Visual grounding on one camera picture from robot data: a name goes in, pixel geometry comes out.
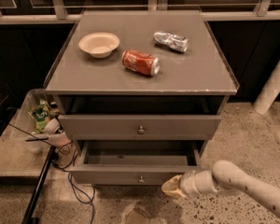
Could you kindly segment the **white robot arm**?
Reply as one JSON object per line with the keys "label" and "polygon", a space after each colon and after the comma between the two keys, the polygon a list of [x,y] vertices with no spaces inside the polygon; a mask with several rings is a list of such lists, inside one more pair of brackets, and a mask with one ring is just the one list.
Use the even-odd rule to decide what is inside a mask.
{"label": "white robot arm", "polygon": [[216,161],[211,170],[176,175],[161,190],[175,198],[242,192],[280,218],[280,189],[248,175],[230,161]]}

